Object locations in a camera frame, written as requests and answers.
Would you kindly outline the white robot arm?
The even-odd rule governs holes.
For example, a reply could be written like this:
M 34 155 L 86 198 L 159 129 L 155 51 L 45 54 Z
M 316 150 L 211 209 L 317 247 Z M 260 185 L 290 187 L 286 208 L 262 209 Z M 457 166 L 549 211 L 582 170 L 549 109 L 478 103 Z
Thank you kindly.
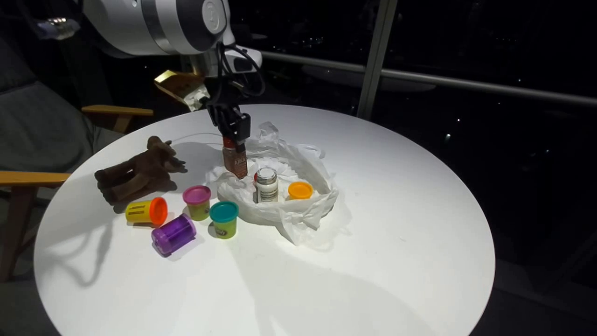
M 235 43 L 228 0 L 84 0 L 82 13 L 109 53 L 189 56 L 207 77 L 260 77 L 263 54 Z

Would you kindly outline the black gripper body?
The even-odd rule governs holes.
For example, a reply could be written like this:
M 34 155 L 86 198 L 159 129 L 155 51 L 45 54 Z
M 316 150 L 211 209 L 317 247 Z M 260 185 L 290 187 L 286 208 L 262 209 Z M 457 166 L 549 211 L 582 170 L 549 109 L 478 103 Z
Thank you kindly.
M 250 138 L 250 116 L 239 105 L 211 99 L 207 110 L 213 125 L 232 146 L 243 146 Z

